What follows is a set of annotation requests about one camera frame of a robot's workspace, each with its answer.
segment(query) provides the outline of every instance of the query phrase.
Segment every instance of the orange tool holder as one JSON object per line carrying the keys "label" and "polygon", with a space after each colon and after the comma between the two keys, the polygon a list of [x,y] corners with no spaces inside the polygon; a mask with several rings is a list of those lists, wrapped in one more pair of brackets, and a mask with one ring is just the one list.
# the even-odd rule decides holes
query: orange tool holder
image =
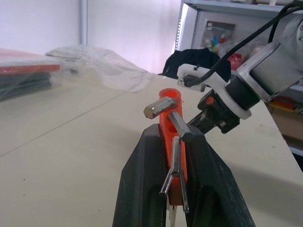
{"label": "orange tool holder", "polygon": [[[170,169],[171,164],[171,155],[172,155],[172,139],[175,136],[178,136],[177,130],[171,120],[169,119],[169,114],[173,111],[177,111],[180,116],[182,117],[182,100],[181,100],[181,93],[174,89],[174,88],[166,88],[160,91],[159,93],[160,98],[163,97],[170,97],[174,98],[178,106],[175,109],[166,110],[165,112],[160,114],[160,130],[162,132],[162,136],[165,142],[165,149],[166,149],[166,158],[167,158],[167,165]],[[185,155],[185,144],[181,142],[181,168],[184,173],[185,184],[187,184],[187,168],[186,168],[186,155]],[[182,205],[182,190],[181,190],[181,183],[179,178],[174,178],[171,186],[169,188],[169,204],[172,206],[179,206]]]}

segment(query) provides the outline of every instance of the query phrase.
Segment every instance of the metal shelf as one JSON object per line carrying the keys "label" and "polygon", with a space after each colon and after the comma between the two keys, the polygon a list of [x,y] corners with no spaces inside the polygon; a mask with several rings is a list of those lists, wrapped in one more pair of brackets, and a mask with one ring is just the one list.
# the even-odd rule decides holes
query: metal shelf
{"label": "metal shelf", "polygon": [[188,6],[207,12],[221,12],[257,17],[275,17],[282,6],[250,5],[210,0],[184,0]]}
{"label": "metal shelf", "polygon": [[298,148],[293,148],[291,146],[288,146],[288,147],[293,154],[300,155],[303,157],[303,150],[300,150]]}
{"label": "metal shelf", "polygon": [[290,89],[296,90],[296,91],[303,91],[303,87],[299,86],[299,85],[293,85],[290,87]]}

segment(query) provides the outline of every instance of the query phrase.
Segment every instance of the robotic arm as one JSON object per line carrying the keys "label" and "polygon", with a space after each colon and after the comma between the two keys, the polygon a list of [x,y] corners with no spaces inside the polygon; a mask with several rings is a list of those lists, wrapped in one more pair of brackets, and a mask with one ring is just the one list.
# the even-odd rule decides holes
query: robotic arm
{"label": "robotic arm", "polygon": [[240,119],[251,116],[250,108],[259,100],[268,102],[303,78],[302,15],[286,26],[278,42],[268,43],[241,65],[230,83],[216,72],[209,74],[210,71],[212,69],[183,64],[178,69],[178,84],[197,91],[211,87],[198,104],[202,112],[189,124],[203,134],[215,126],[227,133],[240,124]]}

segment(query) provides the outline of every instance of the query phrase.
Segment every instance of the white bracket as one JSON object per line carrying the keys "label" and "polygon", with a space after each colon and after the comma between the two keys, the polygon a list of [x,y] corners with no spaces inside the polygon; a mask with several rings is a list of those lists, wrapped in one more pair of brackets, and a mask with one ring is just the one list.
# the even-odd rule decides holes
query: white bracket
{"label": "white bracket", "polygon": [[195,85],[192,87],[186,87],[184,85],[184,77],[187,75],[195,76],[197,78],[201,78],[203,75],[205,75],[209,69],[202,68],[202,67],[196,67],[194,65],[189,64],[183,64],[178,68],[178,85],[189,88],[191,90],[195,91],[204,91],[204,88],[206,85],[210,86],[222,99],[222,101],[225,103],[225,105],[239,118],[241,119],[247,119],[251,116],[250,110],[243,110],[228,94],[228,92],[225,89],[225,86],[227,83],[218,75],[218,73],[213,73],[213,75],[208,78],[207,80],[203,81],[199,85]]}

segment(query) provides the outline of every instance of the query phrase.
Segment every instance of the black fabric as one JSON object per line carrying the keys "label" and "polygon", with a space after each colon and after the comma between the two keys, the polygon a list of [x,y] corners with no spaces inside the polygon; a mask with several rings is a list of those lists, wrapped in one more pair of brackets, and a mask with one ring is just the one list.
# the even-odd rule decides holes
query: black fabric
{"label": "black fabric", "polygon": [[[219,61],[220,57],[209,51],[209,49],[201,50],[184,50],[175,51],[167,60],[163,69],[163,76],[177,79],[178,68],[183,64],[199,65],[203,68],[210,69],[213,65]],[[224,62],[222,66],[216,70],[216,73],[222,77],[225,82],[231,78],[231,64],[229,61]]]}

